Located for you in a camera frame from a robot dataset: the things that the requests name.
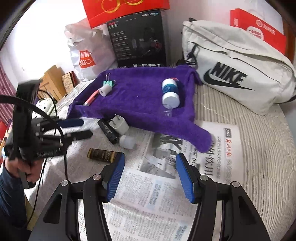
pink curtain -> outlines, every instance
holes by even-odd
[[[7,75],[4,72],[3,66],[0,62],[0,95],[15,96],[15,89],[9,81]],[[9,120],[12,120],[13,105],[0,104],[0,120],[8,125]]]

purple cloth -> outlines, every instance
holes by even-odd
[[[94,91],[102,87],[107,72],[111,73],[110,80],[117,80],[112,91],[106,97],[99,95],[90,106],[83,106]],[[172,77],[179,80],[181,104],[172,110],[172,117],[168,118],[161,111],[162,82]],[[194,124],[195,83],[202,84],[195,69],[187,65],[105,71],[74,99],[68,118],[113,118],[117,114],[125,118],[130,126],[182,138],[204,153],[210,149],[211,135]]]

pink pen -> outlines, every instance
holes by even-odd
[[[96,91],[91,95],[91,97],[89,97],[88,100],[85,101],[85,103],[83,104],[83,106],[89,106],[89,105],[94,101],[94,99],[97,97],[98,94],[99,94],[99,90],[96,90]]]

black headset box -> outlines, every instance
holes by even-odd
[[[107,22],[118,67],[166,67],[170,64],[165,11],[134,13]]]

gold logo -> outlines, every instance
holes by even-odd
[[[114,8],[114,9],[110,9],[110,10],[105,10],[105,8],[104,8],[104,1],[105,0],[102,0],[102,3],[101,3],[101,7],[102,7],[102,9],[103,9],[103,11],[104,12],[106,12],[106,13],[113,13],[113,12],[116,12],[118,9],[119,9],[119,7],[120,7],[120,5],[121,5],[121,3],[120,3],[120,0],[115,0],[116,2],[117,2],[117,6]],[[144,0],[139,0],[138,2],[135,2],[135,1],[137,1],[137,0],[124,0],[124,2],[125,3],[127,3],[128,5],[130,5],[130,6],[136,6],[136,5],[139,5],[139,4],[141,4]]]

